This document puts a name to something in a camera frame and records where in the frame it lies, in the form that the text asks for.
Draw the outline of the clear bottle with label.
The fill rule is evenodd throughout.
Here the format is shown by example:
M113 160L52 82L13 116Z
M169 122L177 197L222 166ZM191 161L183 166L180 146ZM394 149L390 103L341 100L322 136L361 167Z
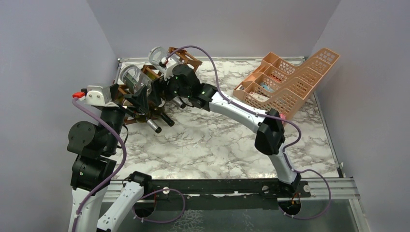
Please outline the clear bottle with label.
M160 62L161 62L161 59L165 58L167 55L168 55L168 51L165 48L161 46L157 46L150 50L148 54L148 61L162 74L165 74L166 69L160 65Z

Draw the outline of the olive wine bottle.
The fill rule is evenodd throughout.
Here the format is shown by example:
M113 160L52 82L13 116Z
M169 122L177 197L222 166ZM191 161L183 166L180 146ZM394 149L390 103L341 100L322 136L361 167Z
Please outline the olive wine bottle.
M150 114L140 114L136 120L141 123L146 123L156 133L162 132L162 128L152 119Z

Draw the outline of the green wine bottle cream label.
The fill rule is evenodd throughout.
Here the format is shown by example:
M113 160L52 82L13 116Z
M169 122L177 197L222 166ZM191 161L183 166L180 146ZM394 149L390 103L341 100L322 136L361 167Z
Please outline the green wine bottle cream label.
M160 117L170 127L172 127L175 124L175 122L166 113L160 113Z

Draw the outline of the dark green wine bottle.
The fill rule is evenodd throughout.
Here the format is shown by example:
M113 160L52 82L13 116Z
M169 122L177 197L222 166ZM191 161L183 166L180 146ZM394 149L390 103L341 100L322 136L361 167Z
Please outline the dark green wine bottle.
M181 109L184 109L186 107L186 104L179 97L173 98L171 102Z

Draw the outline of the clear bottle pink cap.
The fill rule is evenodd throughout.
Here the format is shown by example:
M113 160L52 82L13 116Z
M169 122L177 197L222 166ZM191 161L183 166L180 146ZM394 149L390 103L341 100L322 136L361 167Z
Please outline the clear bottle pink cap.
M147 87L146 94L152 91L152 80L143 73L136 65L126 66L119 75L131 94L136 94L139 90Z

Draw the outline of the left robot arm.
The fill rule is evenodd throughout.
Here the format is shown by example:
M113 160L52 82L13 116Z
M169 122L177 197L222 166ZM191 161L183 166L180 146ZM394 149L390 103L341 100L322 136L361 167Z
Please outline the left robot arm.
M125 149L119 133L126 109L116 102L118 84L88 86L73 94L73 105L98 121L75 123L68 134L67 150L77 155L72 166L70 232L116 232L134 204L152 192L152 177L135 171L110 208L100 215L110 181L124 165L110 159L117 146Z

